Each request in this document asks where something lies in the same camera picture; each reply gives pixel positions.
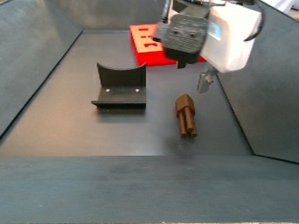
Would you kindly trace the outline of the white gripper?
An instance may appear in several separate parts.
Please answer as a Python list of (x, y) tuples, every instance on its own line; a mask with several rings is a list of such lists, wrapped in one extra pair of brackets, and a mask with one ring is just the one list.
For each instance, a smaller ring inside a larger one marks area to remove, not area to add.
[(201, 57), (210, 63), (210, 68), (201, 74), (198, 92), (207, 93), (214, 83), (214, 76), (241, 70), (249, 63), (249, 56), (261, 32), (263, 14), (226, 1), (210, 7), (207, 38), (201, 50)]

